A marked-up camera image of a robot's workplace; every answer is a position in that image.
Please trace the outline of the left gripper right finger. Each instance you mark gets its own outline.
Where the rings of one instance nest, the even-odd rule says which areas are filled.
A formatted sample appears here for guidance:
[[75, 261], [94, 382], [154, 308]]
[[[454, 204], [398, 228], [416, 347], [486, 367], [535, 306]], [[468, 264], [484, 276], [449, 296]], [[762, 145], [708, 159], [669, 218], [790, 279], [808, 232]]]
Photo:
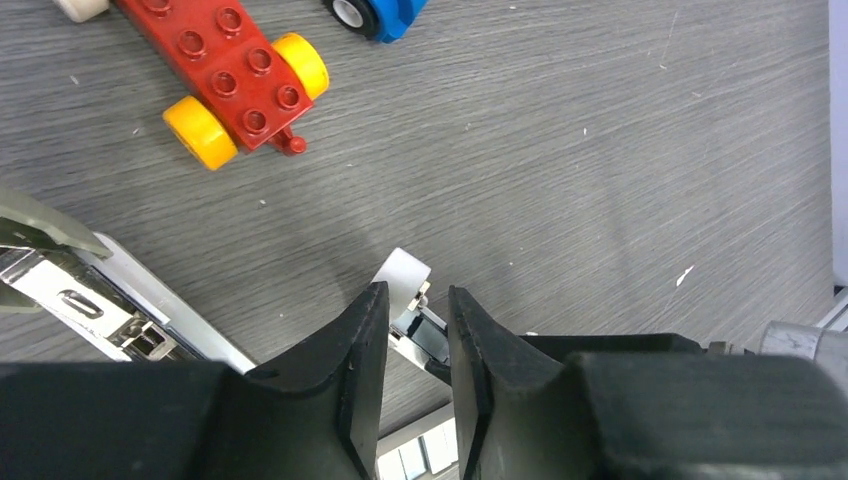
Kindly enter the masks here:
[[522, 338], [451, 287], [464, 479], [843, 479], [847, 400], [798, 357], [679, 335]]

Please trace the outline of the white staple remover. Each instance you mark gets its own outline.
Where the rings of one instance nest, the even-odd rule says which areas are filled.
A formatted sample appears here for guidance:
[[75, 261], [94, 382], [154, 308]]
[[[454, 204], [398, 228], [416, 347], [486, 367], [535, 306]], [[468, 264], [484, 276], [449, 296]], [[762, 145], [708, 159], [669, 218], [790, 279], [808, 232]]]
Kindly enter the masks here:
[[428, 308], [431, 268], [396, 248], [373, 280], [385, 282], [389, 293], [389, 346], [407, 361], [449, 385], [451, 364], [448, 328]]

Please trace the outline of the white and green stapler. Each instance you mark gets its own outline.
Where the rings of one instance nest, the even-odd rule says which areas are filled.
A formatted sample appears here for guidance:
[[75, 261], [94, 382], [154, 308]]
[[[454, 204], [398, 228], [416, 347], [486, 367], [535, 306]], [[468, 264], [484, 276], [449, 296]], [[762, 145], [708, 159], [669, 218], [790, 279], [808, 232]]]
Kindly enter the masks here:
[[1, 190], [1, 309], [44, 310], [116, 361], [256, 361], [110, 236]]

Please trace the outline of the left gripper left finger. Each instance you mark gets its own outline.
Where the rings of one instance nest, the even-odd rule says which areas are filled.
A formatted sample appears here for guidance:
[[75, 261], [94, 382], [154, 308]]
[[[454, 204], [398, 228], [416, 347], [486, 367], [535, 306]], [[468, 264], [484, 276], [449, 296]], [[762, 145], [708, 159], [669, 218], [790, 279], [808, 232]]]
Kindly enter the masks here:
[[6, 363], [5, 479], [370, 479], [389, 288], [245, 374], [224, 363]]

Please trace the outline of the staple tray with staples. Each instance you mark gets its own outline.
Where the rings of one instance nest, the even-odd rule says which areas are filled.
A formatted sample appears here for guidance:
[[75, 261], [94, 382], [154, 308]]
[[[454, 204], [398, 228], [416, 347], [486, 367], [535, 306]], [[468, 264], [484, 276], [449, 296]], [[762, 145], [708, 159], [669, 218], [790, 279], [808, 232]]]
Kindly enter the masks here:
[[453, 418], [377, 459], [377, 479], [459, 479], [458, 443]]

